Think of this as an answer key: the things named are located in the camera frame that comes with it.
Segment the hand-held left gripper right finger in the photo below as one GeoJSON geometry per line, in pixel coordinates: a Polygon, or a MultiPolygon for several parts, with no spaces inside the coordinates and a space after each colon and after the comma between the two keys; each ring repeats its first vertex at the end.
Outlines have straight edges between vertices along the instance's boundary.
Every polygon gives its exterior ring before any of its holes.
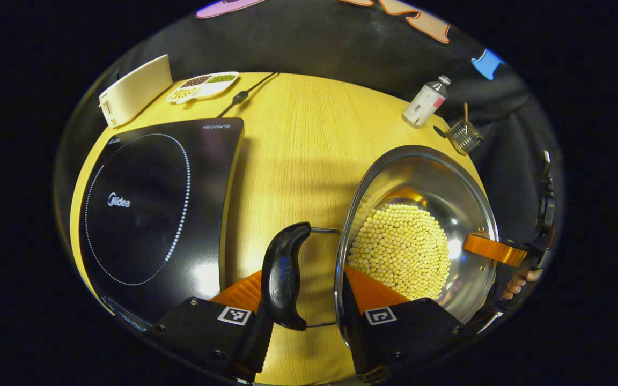
{"type": "Polygon", "coordinates": [[[405,376],[458,349],[465,325],[430,298],[409,300],[348,266],[345,333],[360,376],[405,376]]]}

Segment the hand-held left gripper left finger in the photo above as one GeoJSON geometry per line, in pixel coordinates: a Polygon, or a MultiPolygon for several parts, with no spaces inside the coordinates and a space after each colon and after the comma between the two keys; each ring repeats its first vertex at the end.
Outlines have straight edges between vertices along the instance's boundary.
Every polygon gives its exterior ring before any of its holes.
{"type": "Polygon", "coordinates": [[[211,300],[191,296],[145,333],[170,356],[230,382],[253,383],[264,367],[273,322],[262,304],[262,272],[211,300]]]}

